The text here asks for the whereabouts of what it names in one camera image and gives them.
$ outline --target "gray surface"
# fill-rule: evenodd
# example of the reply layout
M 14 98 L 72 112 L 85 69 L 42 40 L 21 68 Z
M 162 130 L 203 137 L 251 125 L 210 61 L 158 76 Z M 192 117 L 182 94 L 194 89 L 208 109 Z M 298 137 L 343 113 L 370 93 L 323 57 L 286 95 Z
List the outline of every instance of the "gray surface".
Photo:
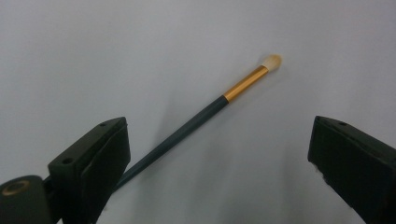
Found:
M 264 56 L 283 66 L 116 193 L 99 223 L 362 223 L 307 159 L 315 115 L 396 147 L 396 3 L 1 1 L 0 182 L 124 116 L 132 163 Z

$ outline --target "black plastic part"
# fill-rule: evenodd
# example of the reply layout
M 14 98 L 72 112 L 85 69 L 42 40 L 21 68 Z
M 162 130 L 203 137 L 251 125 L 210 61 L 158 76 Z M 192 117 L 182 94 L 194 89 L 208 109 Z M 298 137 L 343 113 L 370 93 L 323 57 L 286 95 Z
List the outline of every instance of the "black plastic part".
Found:
M 39 176 L 19 177 L 0 186 L 0 223 L 52 223 L 42 179 Z
M 308 160 L 366 223 L 396 223 L 396 150 L 336 119 L 316 117 Z
M 130 159 L 126 119 L 118 118 L 97 125 L 53 160 L 48 182 L 64 224 L 95 223 Z
M 195 115 L 192 119 L 187 121 L 183 126 L 181 126 L 177 131 L 172 133 L 168 138 L 161 142 L 158 146 L 150 151 L 142 160 L 131 167 L 125 174 L 121 177 L 120 182 L 117 184 L 115 190 L 122 187 L 126 182 L 134 178 L 156 160 L 158 160 L 163 154 L 169 151 L 172 147 L 177 145 L 181 140 L 190 135 L 201 125 L 211 119 L 216 115 L 224 106 L 229 102 L 227 99 L 221 95 L 212 104 L 205 107 L 201 112 Z

